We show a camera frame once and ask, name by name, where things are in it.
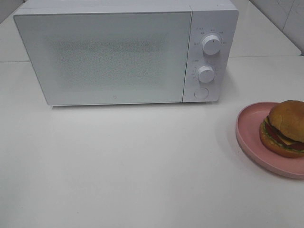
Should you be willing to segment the round white door release button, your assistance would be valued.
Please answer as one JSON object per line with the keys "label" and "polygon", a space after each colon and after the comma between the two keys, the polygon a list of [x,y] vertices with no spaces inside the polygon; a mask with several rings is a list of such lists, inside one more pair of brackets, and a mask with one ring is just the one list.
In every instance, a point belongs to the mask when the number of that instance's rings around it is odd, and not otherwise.
{"label": "round white door release button", "polygon": [[207,88],[199,88],[196,89],[194,92],[194,96],[198,100],[205,100],[208,97],[208,95],[209,95],[209,91]]}

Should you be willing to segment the white microwave door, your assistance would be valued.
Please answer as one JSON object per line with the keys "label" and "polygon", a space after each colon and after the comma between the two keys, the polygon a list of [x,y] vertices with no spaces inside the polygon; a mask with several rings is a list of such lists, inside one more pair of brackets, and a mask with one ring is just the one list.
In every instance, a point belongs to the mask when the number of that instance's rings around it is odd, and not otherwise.
{"label": "white microwave door", "polygon": [[190,12],[16,15],[48,105],[181,102]]}

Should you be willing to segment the pink round plate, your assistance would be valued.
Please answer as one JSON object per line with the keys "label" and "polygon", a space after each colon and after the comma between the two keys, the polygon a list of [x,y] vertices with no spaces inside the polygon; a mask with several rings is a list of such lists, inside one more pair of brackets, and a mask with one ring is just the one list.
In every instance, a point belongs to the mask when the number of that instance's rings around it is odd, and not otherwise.
{"label": "pink round plate", "polygon": [[253,162],[274,174],[302,180],[304,178],[304,159],[287,158],[267,149],[261,142],[259,127],[277,102],[258,102],[243,108],[236,120],[236,139]]}

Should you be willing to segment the burger with sesame-free bun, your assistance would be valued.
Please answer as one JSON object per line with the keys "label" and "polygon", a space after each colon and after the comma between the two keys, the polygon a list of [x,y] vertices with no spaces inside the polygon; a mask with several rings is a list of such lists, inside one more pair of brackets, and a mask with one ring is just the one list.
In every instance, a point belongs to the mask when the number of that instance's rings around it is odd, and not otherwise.
{"label": "burger with sesame-free bun", "polygon": [[304,103],[287,100],[277,103],[259,127],[262,144],[287,158],[304,156]]}

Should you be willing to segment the lower white microwave knob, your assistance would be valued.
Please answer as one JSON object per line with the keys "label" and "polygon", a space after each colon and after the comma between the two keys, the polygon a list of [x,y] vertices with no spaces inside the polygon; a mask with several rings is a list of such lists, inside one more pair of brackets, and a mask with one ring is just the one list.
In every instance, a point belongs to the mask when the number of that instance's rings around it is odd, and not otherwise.
{"label": "lower white microwave knob", "polygon": [[197,70],[197,77],[201,83],[209,83],[214,79],[215,71],[213,67],[205,65]]}

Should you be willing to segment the white microwave knob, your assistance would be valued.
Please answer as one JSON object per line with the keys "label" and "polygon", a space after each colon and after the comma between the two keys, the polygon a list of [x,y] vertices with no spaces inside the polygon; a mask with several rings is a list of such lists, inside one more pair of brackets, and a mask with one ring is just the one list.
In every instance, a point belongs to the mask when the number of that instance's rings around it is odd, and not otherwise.
{"label": "white microwave knob", "polygon": [[215,33],[207,34],[201,42],[202,50],[207,55],[214,55],[221,49],[221,38]]}
{"label": "white microwave knob", "polygon": [[209,83],[214,79],[215,71],[213,67],[205,65],[197,70],[197,77],[201,83]]}

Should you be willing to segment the white microwave oven body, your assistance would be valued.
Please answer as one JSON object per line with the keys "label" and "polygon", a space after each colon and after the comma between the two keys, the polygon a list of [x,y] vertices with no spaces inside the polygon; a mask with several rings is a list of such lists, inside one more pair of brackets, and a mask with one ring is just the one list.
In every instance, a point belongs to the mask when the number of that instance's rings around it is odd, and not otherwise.
{"label": "white microwave oven body", "polygon": [[[239,16],[239,11],[229,0],[28,0],[14,16],[171,12],[191,13],[184,91],[180,103],[217,101]],[[202,39],[210,33],[221,38],[221,49],[214,55],[205,54],[201,45]],[[197,77],[197,70],[205,65],[215,71],[215,77],[209,83],[201,83]],[[208,89],[209,95],[205,100],[195,98],[194,92],[199,88]]]}

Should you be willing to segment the upper white microwave knob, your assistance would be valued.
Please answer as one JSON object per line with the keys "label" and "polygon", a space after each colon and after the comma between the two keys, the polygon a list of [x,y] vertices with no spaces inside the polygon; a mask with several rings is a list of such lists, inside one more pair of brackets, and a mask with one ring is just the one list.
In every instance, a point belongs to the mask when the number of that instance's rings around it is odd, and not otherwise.
{"label": "upper white microwave knob", "polygon": [[215,33],[207,34],[201,42],[202,50],[207,55],[214,55],[221,49],[221,38]]}

